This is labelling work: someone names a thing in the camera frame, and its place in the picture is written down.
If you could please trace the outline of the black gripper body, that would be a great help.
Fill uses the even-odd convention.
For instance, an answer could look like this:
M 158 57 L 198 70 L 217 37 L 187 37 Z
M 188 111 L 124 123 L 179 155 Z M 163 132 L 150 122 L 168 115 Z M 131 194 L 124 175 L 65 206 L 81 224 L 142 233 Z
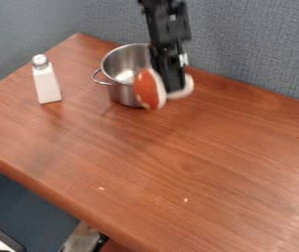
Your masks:
M 138 0 L 146 16 L 151 47 L 162 52 L 176 50 L 187 59 L 183 43 L 191 40 L 186 0 Z

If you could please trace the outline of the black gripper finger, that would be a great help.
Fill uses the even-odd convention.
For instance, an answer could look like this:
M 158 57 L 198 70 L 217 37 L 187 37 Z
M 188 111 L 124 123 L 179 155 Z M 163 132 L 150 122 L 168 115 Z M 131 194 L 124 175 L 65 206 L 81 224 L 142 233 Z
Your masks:
M 168 94 L 186 87 L 187 56 L 180 45 L 168 47 L 150 46 L 152 68 L 162 77 Z

